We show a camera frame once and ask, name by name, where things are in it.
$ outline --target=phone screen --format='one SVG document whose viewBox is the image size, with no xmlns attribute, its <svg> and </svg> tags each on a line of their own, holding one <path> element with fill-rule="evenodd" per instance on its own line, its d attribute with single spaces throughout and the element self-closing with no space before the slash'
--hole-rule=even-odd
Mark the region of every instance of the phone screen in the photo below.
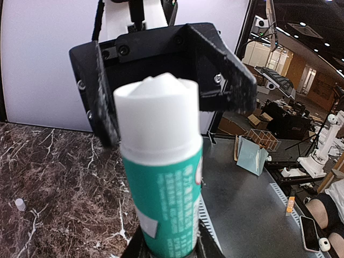
<svg viewBox="0 0 344 258">
<path fill-rule="evenodd" d="M 302 230 L 305 237 L 305 245 L 307 249 L 319 251 L 319 242 L 317 236 L 316 226 L 312 219 L 301 217 L 302 220 Z"/>
</svg>

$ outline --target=white bottle cap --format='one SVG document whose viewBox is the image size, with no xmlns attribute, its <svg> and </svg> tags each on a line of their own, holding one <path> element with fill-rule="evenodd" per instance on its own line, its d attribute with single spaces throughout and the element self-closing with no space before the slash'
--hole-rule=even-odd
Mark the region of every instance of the white bottle cap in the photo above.
<svg viewBox="0 0 344 258">
<path fill-rule="evenodd" d="M 15 204 L 19 211 L 25 211 L 26 206 L 23 199 L 16 199 Z"/>
<path fill-rule="evenodd" d="M 173 164 L 195 155 L 201 145 L 198 84 L 172 74 L 149 77 L 113 93 L 121 153 L 145 165 Z"/>
</svg>

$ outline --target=brown marble tabletop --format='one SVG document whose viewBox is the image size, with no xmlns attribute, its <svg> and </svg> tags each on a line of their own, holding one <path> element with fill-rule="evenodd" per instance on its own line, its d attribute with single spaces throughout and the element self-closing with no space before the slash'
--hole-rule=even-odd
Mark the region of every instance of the brown marble tabletop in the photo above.
<svg viewBox="0 0 344 258">
<path fill-rule="evenodd" d="M 138 225 L 118 147 L 0 123 L 1 258 L 119 257 Z"/>
</svg>

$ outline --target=black smartphone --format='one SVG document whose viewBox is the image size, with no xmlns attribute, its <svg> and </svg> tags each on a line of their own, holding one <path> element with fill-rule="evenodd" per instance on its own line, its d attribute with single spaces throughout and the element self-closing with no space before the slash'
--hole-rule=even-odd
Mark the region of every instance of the black smartphone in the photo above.
<svg viewBox="0 0 344 258">
<path fill-rule="evenodd" d="M 300 216 L 300 225 L 302 230 L 302 241 L 307 251 L 319 252 L 320 246 L 316 224 L 313 219 Z"/>
</svg>

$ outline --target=screw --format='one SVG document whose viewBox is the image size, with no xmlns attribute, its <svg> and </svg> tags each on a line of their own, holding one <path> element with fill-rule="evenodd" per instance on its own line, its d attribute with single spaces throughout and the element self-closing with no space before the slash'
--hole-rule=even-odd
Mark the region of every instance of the screw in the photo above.
<svg viewBox="0 0 344 258">
<path fill-rule="evenodd" d="M 120 55 L 127 55 L 127 54 L 129 54 L 130 49 L 129 49 L 128 46 L 123 45 L 123 46 L 120 46 L 120 47 L 119 47 L 118 51 L 119 51 L 119 54 L 120 54 Z"/>
<path fill-rule="evenodd" d="M 110 56 L 110 52 L 107 50 L 102 51 L 102 57 L 104 60 L 108 59 Z"/>
<path fill-rule="evenodd" d="M 177 44 L 177 45 L 184 44 L 184 39 L 182 38 L 182 36 L 177 35 L 177 36 L 174 37 L 173 40 L 174 40 L 174 43 Z"/>
<path fill-rule="evenodd" d="M 221 76 L 221 74 L 217 74 L 217 75 L 214 76 L 214 82 L 215 82 L 216 84 L 220 84 L 221 81 L 222 81 L 222 76 Z"/>
<path fill-rule="evenodd" d="M 92 120 L 93 116 L 92 116 L 91 110 L 87 111 L 87 118 L 88 120 Z"/>
<path fill-rule="evenodd" d="M 84 90 L 86 88 L 85 84 L 81 80 L 77 82 L 77 87 L 79 88 L 79 90 Z"/>
</svg>

